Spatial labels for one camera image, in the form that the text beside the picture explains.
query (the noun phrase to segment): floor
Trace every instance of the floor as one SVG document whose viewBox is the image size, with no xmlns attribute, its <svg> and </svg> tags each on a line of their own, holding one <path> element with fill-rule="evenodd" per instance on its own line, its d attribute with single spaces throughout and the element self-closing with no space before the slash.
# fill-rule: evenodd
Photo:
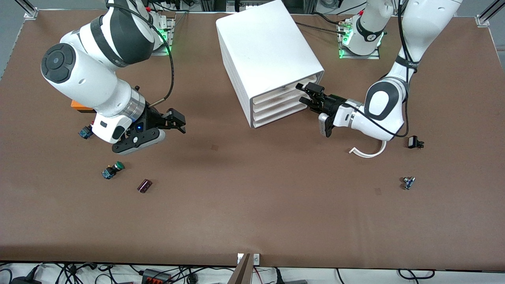
<svg viewBox="0 0 505 284">
<path fill-rule="evenodd" d="M 16 263 L 7 264 L 0 268 L 8 268 L 12 271 L 13 277 L 26 276 L 38 263 Z M 176 266 L 146 266 L 146 265 L 134 265 L 133 268 L 138 270 L 153 269 L 159 272 L 173 269 L 168 273 L 171 273 L 174 278 L 178 277 L 175 274 L 178 271 Z M 198 282 L 199 284 L 217 284 L 217 283 L 227 283 L 233 273 L 229 269 L 233 268 L 220 268 L 215 269 L 205 269 L 198 272 Z M 271 267 L 258 267 L 258 274 L 261 277 L 261 283 L 273 284 L 276 283 L 277 274 L 275 269 Z M 414 284 L 412 280 L 406 280 L 399 276 L 397 270 L 391 269 L 339 269 L 340 276 L 342 278 L 341 282 L 338 279 L 336 269 L 333 268 L 279 268 L 282 279 L 288 283 L 288 281 L 305 280 L 308 284 L 357 284 L 357 283 L 373 283 L 373 284 Z M 58 275 L 61 272 L 61 268 L 58 268 L 55 264 L 44 264 L 37 269 L 35 273 L 35 280 L 41 281 L 42 283 L 55 283 Z M 98 269 L 91 270 L 89 268 L 80 269 L 77 276 L 83 283 L 102 283 L 110 284 L 111 279 L 107 276 L 100 276 L 98 280 L 96 278 L 103 273 Z M 117 283 L 141 283 L 142 277 L 135 272 L 128 265 L 115 265 L 111 269 L 111 273 L 114 280 Z M 429 271 L 416 271 L 413 273 L 418 276 L 430 275 Z M 407 271 L 403 271 L 404 276 L 410 277 Z M 0 273 L 0 283 L 9 283 L 9 273 Z M 63 274 L 60 278 L 60 283 L 65 282 L 66 278 Z M 174 282 L 178 284 L 184 284 L 185 281 L 182 279 L 180 281 Z M 505 273 L 492 273 L 492 272 L 456 272 L 456 271 L 436 271 L 435 275 L 426 280 L 419 280 L 420 284 L 430 284 L 430 283 L 444 283 L 444 284 L 498 284 L 505 283 Z M 253 275 L 251 284 L 260 284 L 259 277 Z"/>
<path fill-rule="evenodd" d="M 332 13 L 337 13 L 348 9 L 362 0 L 346 0 L 343 2 L 341 9 L 335 10 Z M 103 9 L 104 0 L 32 0 L 34 6 L 40 9 Z M 472 17 L 483 11 L 492 0 L 470 1 L 466 0 L 458 10 L 458 16 Z M 359 9 L 351 10 L 350 13 L 357 12 Z M 319 7 L 318 11 L 327 13 L 330 9 Z M 24 11 L 18 6 L 14 0 L 2 0 L 0 9 L 0 78 L 9 61 L 12 48 L 16 42 L 17 35 L 23 25 Z M 505 69 L 505 10 L 498 13 L 490 23 L 491 34 L 498 56 Z M 12 270 L 14 277 L 25 276 L 36 264 L 9 264 L 0 268 L 9 268 Z M 137 266 L 138 269 L 148 268 L 147 266 Z M 168 269 L 157 267 L 160 271 Z M 268 269 L 260 273 L 263 283 L 275 281 L 275 271 Z M 301 280 L 305 279 L 309 283 L 340 283 L 337 278 L 335 269 L 305 269 L 305 268 L 282 268 L 284 280 Z M 58 276 L 60 269 L 54 265 L 46 265 L 39 269 L 36 274 L 36 279 L 46 282 L 54 282 Z M 88 271 L 81 273 L 81 278 L 85 283 L 93 283 L 95 278 L 101 272 Z M 345 283 L 391 283 L 401 284 L 407 283 L 408 280 L 399 277 L 396 270 L 385 269 L 341 269 L 342 280 Z M 118 282 L 135 281 L 139 282 L 141 277 L 135 273 L 129 266 L 119 265 L 113 269 L 114 277 Z M 227 270 L 210 270 L 206 269 L 199 273 L 201 283 L 226 283 L 231 275 L 231 271 Z M 8 283 L 8 273 L 0 273 L 0 283 Z M 505 283 L 505 273 L 486 273 L 486 272 L 452 272 L 438 271 L 436 275 L 429 280 L 423 280 L 421 283 Z M 98 283 L 110 283 L 107 277 L 100 277 Z M 253 283 L 259 283 L 258 278 L 253 278 Z"/>
</svg>

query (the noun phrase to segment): table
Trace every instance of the table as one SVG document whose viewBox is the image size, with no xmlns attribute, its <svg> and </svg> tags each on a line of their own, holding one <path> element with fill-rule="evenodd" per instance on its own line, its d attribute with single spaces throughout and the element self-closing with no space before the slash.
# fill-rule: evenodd
<svg viewBox="0 0 505 284">
<path fill-rule="evenodd" d="M 187 120 L 128 156 L 77 132 L 94 118 L 40 73 L 44 52 L 103 11 L 41 11 L 3 79 L 0 259 L 262 266 L 505 269 L 505 75 L 488 29 L 455 18 L 412 79 L 411 134 L 422 150 L 352 129 L 319 134 L 308 110 L 251 129 L 224 69 L 215 20 L 190 14 L 174 38 L 175 87 L 157 106 Z M 295 16 L 331 28 L 316 16 Z M 328 93 L 363 101 L 400 47 L 396 19 L 380 60 L 338 58 L 335 36 L 300 28 Z M 148 101 L 169 86 L 167 57 L 119 70 Z M 101 171 L 122 161 L 111 180 Z M 410 191 L 401 179 L 415 176 Z M 143 179 L 147 194 L 137 192 Z"/>
</svg>

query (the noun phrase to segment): cable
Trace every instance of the cable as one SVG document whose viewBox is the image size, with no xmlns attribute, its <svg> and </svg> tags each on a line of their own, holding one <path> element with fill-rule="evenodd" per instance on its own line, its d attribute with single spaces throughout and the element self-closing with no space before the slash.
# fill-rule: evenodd
<svg viewBox="0 0 505 284">
<path fill-rule="evenodd" d="M 363 3 L 359 4 L 359 5 L 356 5 L 356 6 L 352 7 L 352 8 L 349 8 L 349 9 L 347 9 L 347 10 L 344 10 L 344 11 L 338 12 L 338 13 L 336 13 L 336 14 L 334 14 L 334 15 L 340 15 L 340 14 L 342 14 L 342 13 L 345 13 L 345 12 L 347 12 L 347 11 L 349 11 L 349 10 L 355 9 L 355 8 L 357 8 L 357 7 L 359 7 L 359 6 L 363 6 L 363 5 L 365 5 L 365 4 L 366 4 L 366 2 L 363 2 Z M 332 11 L 330 11 L 330 12 L 326 12 L 325 14 L 327 15 L 328 13 L 331 13 L 331 12 L 333 12 L 333 11 L 335 11 L 335 10 L 337 10 L 337 8 L 333 9 L 333 10 L 332 10 Z"/>
<path fill-rule="evenodd" d="M 258 279 L 260 280 L 260 284 L 263 284 L 263 281 L 261 280 L 260 273 L 258 272 L 258 269 L 255 267 L 254 271 L 256 271 L 256 275 L 258 276 Z"/>
<path fill-rule="evenodd" d="M 284 280 L 282 279 L 281 271 L 277 267 L 274 267 L 274 268 L 275 268 L 275 272 L 277 273 L 277 282 L 276 282 L 276 284 L 284 284 Z"/>
<path fill-rule="evenodd" d="M 111 280 L 112 282 L 114 282 L 114 284 L 118 284 L 118 282 L 114 279 L 114 276 L 112 276 L 112 271 L 109 269 L 109 276 L 111 277 Z"/>
<path fill-rule="evenodd" d="M 407 276 L 404 276 L 404 275 L 401 273 L 401 271 L 402 271 L 402 270 L 406 270 L 406 271 L 408 271 L 408 272 L 412 275 L 412 277 L 407 277 Z M 431 275 L 424 276 L 424 277 L 419 277 L 419 276 L 416 276 L 416 275 L 412 272 L 412 270 L 410 270 L 410 269 L 406 269 L 406 268 L 402 268 L 402 269 L 398 269 L 398 274 L 399 274 L 399 275 L 400 275 L 400 277 L 402 277 L 403 279 L 406 279 L 406 280 L 409 280 L 409 281 L 410 281 L 410 280 L 414 280 L 414 281 L 416 282 L 416 284 L 419 284 L 419 281 L 418 281 L 418 280 L 431 279 L 431 278 L 433 278 L 433 277 L 435 276 L 435 270 L 429 270 L 429 271 L 431 271 Z"/>
<path fill-rule="evenodd" d="M 133 267 L 133 265 L 129 264 L 129 266 L 131 267 L 131 269 L 133 269 L 135 272 L 137 272 L 139 275 L 140 275 L 140 270 L 137 270 Z"/>
<path fill-rule="evenodd" d="M 300 25 L 300 26 L 309 27 L 309 28 L 312 28 L 312 29 L 323 30 L 323 31 L 329 31 L 329 32 L 334 32 L 334 33 L 338 33 L 338 34 L 345 35 L 345 32 L 343 32 L 343 31 L 329 30 L 329 29 L 320 28 L 320 27 L 315 27 L 315 26 L 311 26 L 311 25 L 308 25 L 308 24 L 304 24 L 304 23 L 298 23 L 298 22 L 295 22 L 295 24 Z"/>
<path fill-rule="evenodd" d="M 393 133 L 389 130 L 387 130 L 386 128 L 382 127 L 379 123 L 375 122 L 375 120 L 373 120 L 372 118 L 370 118 L 368 115 L 364 114 L 362 111 L 360 111 L 357 107 L 353 106 L 353 105 L 350 105 L 348 103 L 343 103 L 342 105 L 344 106 L 348 106 L 352 109 L 354 109 L 355 111 L 357 111 L 359 114 L 361 114 L 362 116 L 364 116 L 366 119 L 370 120 L 373 124 L 375 124 L 376 126 L 378 126 L 380 129 L 384 130 L 385 132 L 387 132 L 389 135 L 393 135 L 394 137 L 398 137 L 398 138 L 403 138 L 403 137 L 406 137 L 408 134 L 409 134 L 409 116 L 407 114 L 407 103 L 408 101 L 405 100 L 405 121 L 406 121 L 406 130 L 405 130 L 405 134 L 402 134 L 402 135 L 398 135 L 396 133 Z"/>
<path fill-rule="evenodd" d="M 100 278 L 100 276 L 107 276 L 107 277 L 111 280 L 111 284 L 113 284 L 113 282 L 112 282 L 112 278 L 111 278 L 110 276 L 108 276 L 107 274 L 105 274 L 105 273 L 102 273 L 102 274 L 98 275 L 98 276 L 95 278 L 95 284 L 97 283 L 98 278 Z"/>
<path fill-rule="evenodd" d="M 0 269 L 0 272 L 2 271 L 7 271 L 9 273 L 9 282 L 7 284 L 11 284 L 12 282 L 12 270 L 8 269 L 8 268 L 3 268 L 3 269 Z"/>
<path fill-rule="evenodd" d="M 325 16 L 325 15 L 323 15 L 323 14 L 321 14 L 321 13 L 319 13 L 319 12 L 312 12 L 312 14 L 313 14 L 313 15 L 318 15 L 318 16 L 321 16 L 321 17 L 322 17 L 325 21 L 327 21 L 327 22 L 328 22 L 328 23 L 330 23 L 330 24 L 338 25 L 338 22 L 334 22 L 334 21 L 332 21 L 332 20 L 330 20 L 330 19 L 326 18 L 326 16 Z"/>
<path fill-rule="evenodd" d="M 340 271 L 338 271 L 338 268 L 336 268 L 336 270 L 337 270 L 338 280 L 340 280 L 340 283 L 345 284 L 344 280 L 342 280 L 342 276 L 340 276 Z"/>
<path fill-rule="evenodd" d="M 204 268 L 201 268 L 201 269 L 199 269 L 199 270 L 196 270 L 196 271 L 194 271 L 194 272 L 192 272 L 192 273 L 190 273 L 190 274 L 188 274 L 188 275 L 183 275 L 182 277 L 179 277 L 179 278 L 177 278 L 176 280 L 169 280 L 169 281 L 170 281 L 171 283 L 175 283 L 175 282 L 177 282 L 177 281 L 179 281 L 179 280 L 182 280 L 182 279 L 184 279 L 184 278 L 186 278 L 186 277 L 188 277 L 188 276 L 190 276 L 190 275 L 193 275 L 193 274 L 195 274 L 195 273 L 197 273 L 197 272 L 199 272 L 199 271 L 202 271 L 202 270 L 204 270 L 204 269 L 207 269 L 207 267 L 204 267 Z"/>
<path fill-rule="evenodd" d="M 177 26 L 177 24 L 179 24 L 179 22 L 180 22 L 180 21 L 182 21 L 182 19 L 184 19 L 184 16 L 186 16 L 186 14 L 188 14 L 188 13 L 190 12 L 190 10 L 173 10 L 173 9 L 169 9 L 169 8 L 166 8 L 166 7 L 161 6 L 161 5 L 160 5 L 160 4 L 158 4 L 158 3 L 151 2 L 151 1 L 150 1 L 150 3 L 153 5 L 153 7 L 154 7 L 154 5 L 157 5 L 157 6 L 161 7 L 161 9 L 162 9 L 163 11 L 184 12 L 184 13 L 182 14 L 182 17 L 181 17 L 181 18 L 180 18 L 177 22 L 175 22 L 174 27 L 176 27 L 176 26 Z"/>
<path fill-rule="evenodd" d="M 170 82 L 170 89 L 168 90 L 168 93 L 167 93 L 166 96 L 164 96 L 162 99 L 160 99 L 160 100 L 158 100 L 158 101 L 150 104 L 149 106 L 150 107 L 154 107 L 154 106 L 156 106 L 156 105 L 164 102 L 170 96 L 170 94 L 172 93 L 172 89 L 174 88 L 174 60 L 172 58 L 172 52 L 170 51 L 170 45 L 165 40 L 165 38 L 161 35 L 161 33 L 158 31 L 158 29 L 153 24 L 151 24 L 148 20 L 146 20 L 143 16 L 141 16 L 139 13 L 137 13 L 135 11 L 132 11 L 132 10 L 130 10 L 128 8 L 125 8 L 123 6 L 120 6 L 120 5 L 117 5 L 117 4 L 112 4 L 112 3 L 107 3 L 106 7 L 107 8 L 114 7 L 114 8 L 120 9 L 121 11 L 125 11 L 125 12 L 128 12 L 128 13 L 132 14 L 132 15 L 135 15 L 137 18 L 139 18 L 142 21 L 144 21 L 151 29 L 153 29 L 158 34 L 158 36 L 160 36 L 161 40 L 165 44 L 165 47 L 167 48 L 168 57 L 170 58 L 170 68 L 171 68 L 171 72 L 172 72 L 172 78 L 171 78 L 171 82 Z"/>
<path fill-rule="evenodd" d="M 58 274 L 58 278 L 56 278 L 55 284 L 59 284 L 59 283 L 60 283 L 60 277 L 62 276 L 63 271 L 65 271 L 65 269 L 66 269 L 66 268 L 67 268 L 67 265 L 65 264 L 65 265 L 62 267 L 62 270 L 60 271 L 60 274 Z"/>
</svg>

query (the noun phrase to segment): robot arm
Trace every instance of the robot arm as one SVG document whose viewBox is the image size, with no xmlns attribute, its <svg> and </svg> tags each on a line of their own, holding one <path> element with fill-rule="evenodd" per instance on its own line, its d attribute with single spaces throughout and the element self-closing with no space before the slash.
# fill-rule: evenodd
<svg viewBox="0 0 505 284">
<path fill-rule="evenodd" d="M 148 13 L 141 0 L 108 0 L 107 4 L 131 10 L 158 29 L 166 23 L 165 16 Z M 113 152 L 127 154 L 162 141 L 165 133 L 160 129 L 185 133 L 182 114 L 173 109 L 160 114 L 148 106 L 138 87 L 116 76 L 116 70 L 148 59 L 162 43 L 142 19 L 110 6 L 105 15 L 52 46 L 42 59 L 41 72 L 61 93 L 95 109 L 93 133 L 113 143 Z"/>
<path fill-rule="evenodd" d="M 300 101 L 320 114 L 321 133 L 329 137 L 334 126 L 346 126 L 382 141 L 398 136 L 403 126 L 401 105 L 407 100 L 410 78 L 424 52 L 449 23 L 461 1 L 409 2 L 402 25 L 410 58 L 406 59 L 401 48 L 389 73 L 368 89 L 364 104 L 333 94 L 326 96 L 323 87 L 312 83 L 305 88 L 297 86 L 311 98 L 301 98 Z"/>
</svg>

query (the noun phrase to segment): black plastic part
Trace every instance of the black plastic part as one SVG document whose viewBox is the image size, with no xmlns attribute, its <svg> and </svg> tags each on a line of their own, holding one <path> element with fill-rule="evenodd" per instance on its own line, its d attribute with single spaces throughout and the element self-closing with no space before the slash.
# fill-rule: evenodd
<svg viewBox="0 0 505 284">
<path fill-rule="evenodd" d="M 98 45 L 100 51 L 109 59 L 117 67 L 126 67 L 128 63 L 124 62 L 115 52 L 112 50 L 111 46 L 105 39 L 104 33 L 102 32 L 102 16 L 95 18 L 89 24 L 89 28 L 91 30 L 91 34 L 93 35 L 93 39 Z"/>
<path fill-rule="evenodd" d="M 9 284 L 42 284 L 42 282 L 37 280 L 26 280 L 25 277 L 16 277 L 12 279 L 12 282 Z"/>
<path fill-rule="evenodd" d="M 119 139 L 125 130 L 126 129 L 123 126 L 116 126 L 116 129 L 114 129 L 114 132 L 112 132 L 112 138 Z"/>
<path fill-rule="evenodd" d="M 40 63 L 40 70 L 47 80 L 54 83 L 63 83 L 70 78 L 75 59 L 75 50 L 71 45 L 58 43 L 44 54 Z"/>
<path fill-rule="evenodd" d="M 296 85 L 296 89 L 304 91 L 311 98 L 309 100 L 305 97 L 301 97 L 298 100 L 300 103 L 306 104 L 310 110 L 315 113 L 325 113 L 328 115 L 324 121 L 324 128 L 326 137 L 330 137 L 332 129 L 335 127 L 333 125 L 333 120 L 335 120 L 337 110 L 347 101 L 347 99 L 336 96 L 334 94 L 327 96 L 324 94 L 323 86 L 319 86 L 311 82 L 307 83 L 305 88 L 302 84 L 299 83 Z"/>
<path fill-rule="evenodd" d="M 388 95 L 389 100 L 387 101 L 386 107 L 382 110 L 382 112 L 378 115 L 373 114 L 369 111 L 370 109 L 370 101 L 372 100 L 373 95 L 378 91 L 384 91 Z M 386 118 L 389 113 L 394 109 L 394 106 L 398 102 L 400 94 L 398 93 L 398 89 L 395 85 L 390 82 L 379 81 L 373 84 L 370 89 L 368 89 L 367 96 L 365 98 L 365 114 L 375 120 L 383 120 Z"/>
<path fill-rule="evenodd" d="M 160 136 L 159 129 L 178 129 L 186 133 L 186 119 L 180 112 L 169 109 L 162 115 L 155 108 L 147 106 L 140 117 L 133 122 L 121 139 L 112 145 L 112 152 L 121 153 L 142 144 L 152 141 Z"/>
</svg>

